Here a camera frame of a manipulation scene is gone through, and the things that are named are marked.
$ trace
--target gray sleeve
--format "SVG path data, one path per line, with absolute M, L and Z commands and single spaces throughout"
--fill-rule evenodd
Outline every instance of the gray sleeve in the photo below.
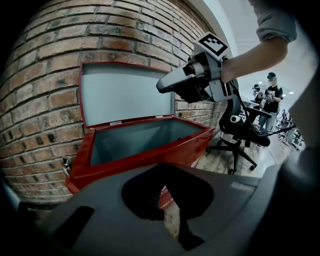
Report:
M 261 42 L 282 38 L 287 43 L 297 39 L 295 18 L 292 14 L 269 6 L 265 0 L 248 0 L 254 8 L 259 28 L 256 31 Z

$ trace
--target open lid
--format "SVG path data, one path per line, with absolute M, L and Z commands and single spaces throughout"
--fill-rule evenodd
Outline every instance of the open lid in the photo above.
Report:
M 166 71 L 122 62 L 84 62 L 79 100 L 87 128 L 131 119 L 173 115 L 174 93 L 160 93 L 156 84 Z

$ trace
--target cap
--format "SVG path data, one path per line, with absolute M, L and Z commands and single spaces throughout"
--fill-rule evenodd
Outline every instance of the cap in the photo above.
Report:
M 270 72 L 266 78 L 268 78 L 268 79 L 270 79 L 270 78 L 277 78 L 277 76 L 276 76 L 275 73 Z

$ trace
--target person wearing gray shirt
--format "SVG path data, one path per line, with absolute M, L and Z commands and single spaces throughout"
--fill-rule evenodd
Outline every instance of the person wearing gray shirt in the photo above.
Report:
M 288 44 L 297 38 L 295 18 L 263 0 L 248 0 L 254 8 L 259 28 L 259 45 L 244 54 L 223 62 L 221 79 L 227 82 L 282 62 L 288 53 Z

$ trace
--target chair base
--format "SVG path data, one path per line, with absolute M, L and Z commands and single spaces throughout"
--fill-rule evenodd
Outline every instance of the chair base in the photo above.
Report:
M 241 140 L 238 140 L 236 143 L 232 143 L 221 138 L 216 146 L 209 146 L 206 149 L 206 152 L 210 153 L 211 150 L 231 151 L 234 157 L 234 162 L 233 169 L 231 168 L 228 170 L 228 174 L 230 175 L 235 174 L 235 172 L 237 171 L 239 155 L 252 164 L 250 170 L 253 171 L 257 167 L 257 164 L 242 149 L 240 149 L 241 142 Z

